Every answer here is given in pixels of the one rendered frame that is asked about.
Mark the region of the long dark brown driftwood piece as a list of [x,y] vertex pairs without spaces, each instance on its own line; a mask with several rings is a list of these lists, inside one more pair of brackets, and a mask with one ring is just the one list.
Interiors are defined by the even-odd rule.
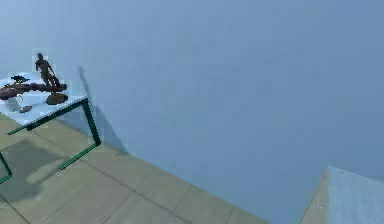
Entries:
[[59,87],[57,86],[49,86],[47,87],[45,84],[7,84],[6,86],[0,88],[0,100],[8,100],[10,98],[14,98],[18,95],[22,95],[25,92],[30,91],[40,91],[40,92],[62,92],[67,89],[66,84],[61,84]]

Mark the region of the white mug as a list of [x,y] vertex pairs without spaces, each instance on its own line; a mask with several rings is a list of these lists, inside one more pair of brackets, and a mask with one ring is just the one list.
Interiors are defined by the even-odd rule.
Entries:
[[4,102],[9,112],[17,112],[23,108],[23,97],[17,94],[15,97],[9,98]]

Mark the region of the dark brown human statue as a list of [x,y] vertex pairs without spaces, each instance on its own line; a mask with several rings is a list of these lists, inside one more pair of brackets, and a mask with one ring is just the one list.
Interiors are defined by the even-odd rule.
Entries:
[[61,84],[50,63],[44,59],[41,53],[37,54],[37,58],[38,60],[35,62],[36,70],[40,72],[41,78],[50,93],[46,99],[46,103],[48,105],[58,105],[66,102],[68,100],[68,96],[59,92]]

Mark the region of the white table with green frame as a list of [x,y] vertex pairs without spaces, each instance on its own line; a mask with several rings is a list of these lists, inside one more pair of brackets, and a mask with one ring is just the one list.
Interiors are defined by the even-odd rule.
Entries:
[[[24,82],[22,84],[45,84],[37,73],[20,72],[16,75],[20,75],[27,79],[30,79],[29,81]],[[15,81],[12,80],[11,77],[12,76],[0,76],[0,88],[6,86],[7,84],[15,84]],[[67,85],[67,89],[60,92],[68,96],[68,100],[66,102],[58,105],[48,105],[46,103],[46,99],[50,95],[49,92],[30,91],[22,94],[23,107],[32,106],[32,109],[29,112],[9,112],[4,104],[6,100],[0,100],[0,114],[10,118],[18,124],[18,127],[7,132],[8,135],[13,135],[22,130],[32,131],[40,127],[41,125],[51,120],[54,120],[55,118],[58,118],[68,112],[73,111],[78,107],[81,107],[84,111],[94,143],[88,146],[87,148],[83,149],[81,152],[70,158],[68,161],[64,162],[60,166],[60,170],[64,170],[68,166],[73,164],[75,161],[79,160],[81,157],[89,153],[91,150],[99,146],[101,144],[101,139],[92,116],[89,98],[85,94],[71,88],[67,83],[63,81],[61,81],[60,84]]]

